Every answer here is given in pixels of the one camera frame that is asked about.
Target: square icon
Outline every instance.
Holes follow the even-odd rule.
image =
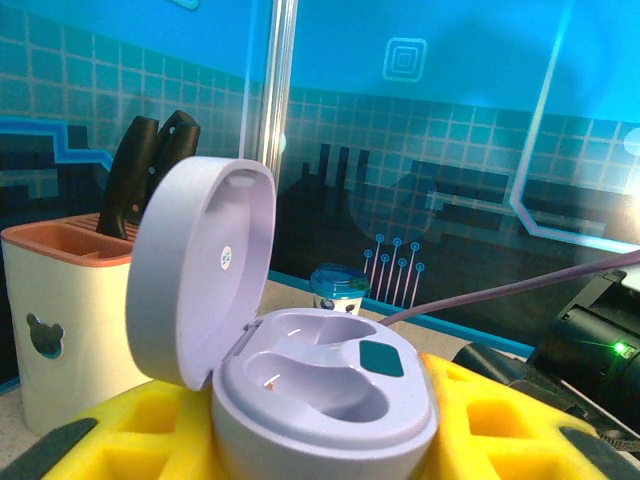
[[[200,3],[200,0],[171,0],[173,3],[177,3],[181,7],[188,8],[189,10],[195,10]]]
[[[419,82],[426,58],[427,42],[424,39],[393,37],[387,42],[382,76],[395,82]]]

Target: lavender charging case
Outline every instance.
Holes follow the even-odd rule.
[[[256,318],[275,204],[271,172],[255,161],[192,157],[169,172],[133,248],[136,364],[213,388],[217,454],[232,480],[418,477],[438,409],[409,342],[348,313]]]

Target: small cup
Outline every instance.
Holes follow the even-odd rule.
[[[357,315],[369,292],[369,280],[361,270],[325,263],[312,274],[313,306]]]

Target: small sticker on lid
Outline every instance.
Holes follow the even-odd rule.
[[[223,270],[226,270],[231,265],[231,247],[226,246],[222,249],[222,255],[220,255],[220,266]]]

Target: yellow foam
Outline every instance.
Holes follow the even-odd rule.
[[[558,430],[580,420],[423,354],[441,422],[423,480],[606,480]],[[84,412],[98,425],[45,480],[223,480],[211,393],[152,381]]]

